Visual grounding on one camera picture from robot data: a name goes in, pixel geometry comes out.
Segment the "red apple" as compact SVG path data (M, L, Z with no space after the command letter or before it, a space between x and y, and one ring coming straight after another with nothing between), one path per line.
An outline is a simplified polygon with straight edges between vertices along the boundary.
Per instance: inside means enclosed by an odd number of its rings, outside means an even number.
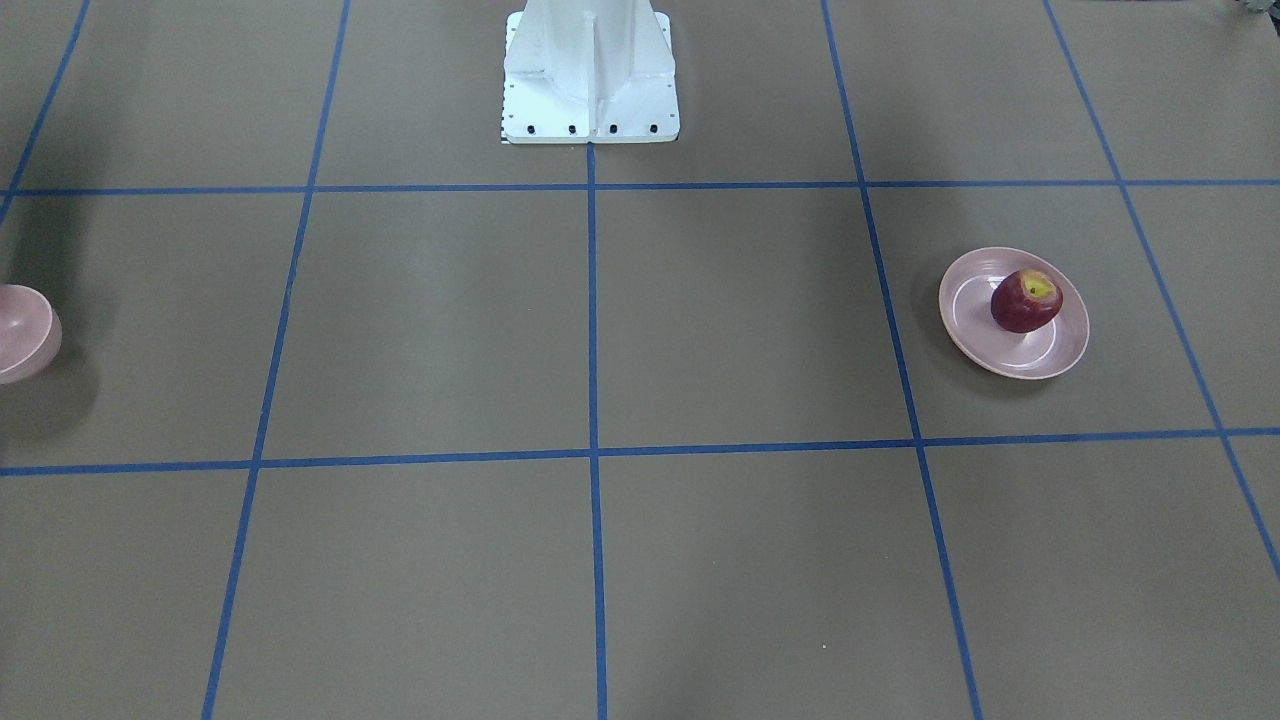
M1050 324L1061 311L1064 292L1055 279L1034 268L1005 277L995 288L989 314L1004 331L1027 334Z

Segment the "pink bowl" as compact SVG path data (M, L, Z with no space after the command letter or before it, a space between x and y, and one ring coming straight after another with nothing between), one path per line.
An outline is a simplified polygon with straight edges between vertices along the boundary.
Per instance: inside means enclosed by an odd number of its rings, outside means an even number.
M44 293L1 287L1 383L26 380L47 368L61 347L61 322Z

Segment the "pink plate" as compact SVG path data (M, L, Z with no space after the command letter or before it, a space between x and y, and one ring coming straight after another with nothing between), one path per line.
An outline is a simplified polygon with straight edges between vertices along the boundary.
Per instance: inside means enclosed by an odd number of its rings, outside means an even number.
M1044 380L1074 368L1091 341L1080 292L1032 252L984 247L943 273L938 310L950 340L998 375Z

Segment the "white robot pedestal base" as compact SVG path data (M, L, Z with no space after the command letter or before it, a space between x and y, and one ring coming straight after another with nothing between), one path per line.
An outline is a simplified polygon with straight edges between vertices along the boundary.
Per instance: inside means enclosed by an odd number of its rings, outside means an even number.
M500 138L668 143L681 113L671 19L649 1L527 1L506 18Z

